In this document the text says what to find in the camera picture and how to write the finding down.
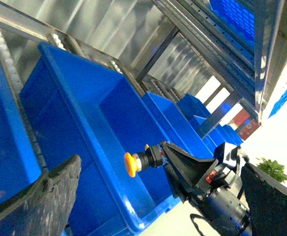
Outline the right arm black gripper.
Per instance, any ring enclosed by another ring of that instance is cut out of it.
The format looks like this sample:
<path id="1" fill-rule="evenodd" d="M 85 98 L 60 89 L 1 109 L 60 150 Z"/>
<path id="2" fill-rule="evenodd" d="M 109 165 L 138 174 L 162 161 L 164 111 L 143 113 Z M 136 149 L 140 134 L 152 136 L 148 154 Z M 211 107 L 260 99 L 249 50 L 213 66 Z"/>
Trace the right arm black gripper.
<path id="1" fill-rule="evenodd" d="M 187 200 L 222 236 L 252 235 L 248 207 L 240 201 L 241 147 L 222 143 L 213 158 L 199 159 L 177 145 L 161 142 L 163 166 L 174 198 Z"/>

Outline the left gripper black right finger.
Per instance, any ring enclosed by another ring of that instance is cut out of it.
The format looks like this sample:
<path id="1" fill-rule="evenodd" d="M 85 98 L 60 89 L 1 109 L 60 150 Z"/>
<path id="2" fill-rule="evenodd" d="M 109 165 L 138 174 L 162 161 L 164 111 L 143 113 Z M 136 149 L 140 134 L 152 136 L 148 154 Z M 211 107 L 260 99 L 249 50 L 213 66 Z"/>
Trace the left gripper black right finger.
<path id="1" fill-rule="evenodd" d="M 287 187 L 246 163 L 241 170 L 254 236 L 287 236 Z"/>

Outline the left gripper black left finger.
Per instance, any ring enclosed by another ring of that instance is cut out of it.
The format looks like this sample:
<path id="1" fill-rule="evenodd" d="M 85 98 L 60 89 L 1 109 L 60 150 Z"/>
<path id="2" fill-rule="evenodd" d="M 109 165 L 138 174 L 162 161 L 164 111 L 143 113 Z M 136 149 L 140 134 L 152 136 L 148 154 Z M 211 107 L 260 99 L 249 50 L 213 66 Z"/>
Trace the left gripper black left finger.
<path id="1" fill-rule="evenodd" d="M 76 201 L 81 162 L 71 156 L 0 204 L 0 236 L 60 236 Z"/>

